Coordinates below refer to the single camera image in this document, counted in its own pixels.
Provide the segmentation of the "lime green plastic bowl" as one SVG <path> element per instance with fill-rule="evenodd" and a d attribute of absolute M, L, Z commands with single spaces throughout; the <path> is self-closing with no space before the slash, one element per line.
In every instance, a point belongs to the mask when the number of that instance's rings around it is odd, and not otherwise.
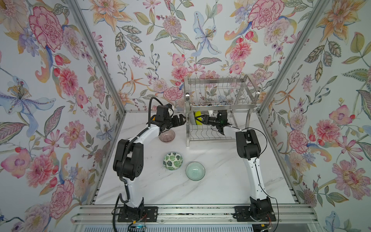
<path fill-rule="evenodd" d="M 195 119 L 195 123 L 196 125 L 203 125 L 202 121 L 203 121 L 203 117 L 202 117 L 202 113 L 201 111 L 196 111 L 194 113 L 194 119 Z"/>

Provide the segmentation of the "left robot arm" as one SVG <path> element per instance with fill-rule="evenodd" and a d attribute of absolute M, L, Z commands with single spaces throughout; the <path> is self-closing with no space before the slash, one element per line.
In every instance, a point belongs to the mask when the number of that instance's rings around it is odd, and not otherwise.
<path fill-rule="evenodd" d="M 185 123 L 186 117 L 182 114 L 174 115 L 173 107 L 170 104 L 159 105 L 156 114 L 149 116 L 149 121 L 142 131 L 130 139 L 121 139 L 118 142 L 113 170 L 125 186 L 126 200 L 124 200 L 124 204 L 138 208 L 144 202 L 143 196 L 136 190 L 134 181 L 144 168 L 145 144 Z"/>

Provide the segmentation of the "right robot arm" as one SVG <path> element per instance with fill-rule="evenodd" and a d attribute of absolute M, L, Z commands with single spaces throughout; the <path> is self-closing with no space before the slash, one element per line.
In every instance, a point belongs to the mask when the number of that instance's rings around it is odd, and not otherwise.
<path fill-rule="evenodd" d="M 236 142 L 238 156 L 243 160 L 247 177 L 251 187 L 250 207 L 243 213 L 243 217 L 249 217 L 253 221 L 263 221 L 272 219 L 274 211 L 272 208 L 271 197 L 265 190 L 261 179 L 260 157 L 265 151 L 261 149 L 257 130 L 251 127 L 240 129 L 234 127 L 227 120 L 227 111 L 218 111 L 216 117 L 208 114 L 195 116 L 195 121 L 204 125 L 215 127 L 220 134 L 230 137 Z"/>

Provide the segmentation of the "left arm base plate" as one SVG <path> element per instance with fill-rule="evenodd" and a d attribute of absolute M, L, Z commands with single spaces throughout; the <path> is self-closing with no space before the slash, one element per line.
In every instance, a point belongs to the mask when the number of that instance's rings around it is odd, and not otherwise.
<path fill-rule="evenodd" d="M 140 219 L 145 222 L 157 222 L 158 207 L 144 206 L 139 208 L 131 208 L 124 206 L 116 213 L 117 222 L 134 222 Z"/>

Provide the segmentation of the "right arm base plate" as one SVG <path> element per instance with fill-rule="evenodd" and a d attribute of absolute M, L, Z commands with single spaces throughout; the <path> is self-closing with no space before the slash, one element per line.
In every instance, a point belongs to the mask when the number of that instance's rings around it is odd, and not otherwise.
<path fill-rule="evenodd" d="M 238 222 L 276 222 L 277 218 L 272 207 L 250 208 L 250 206 L 235 206 L 233 218 Z"/>

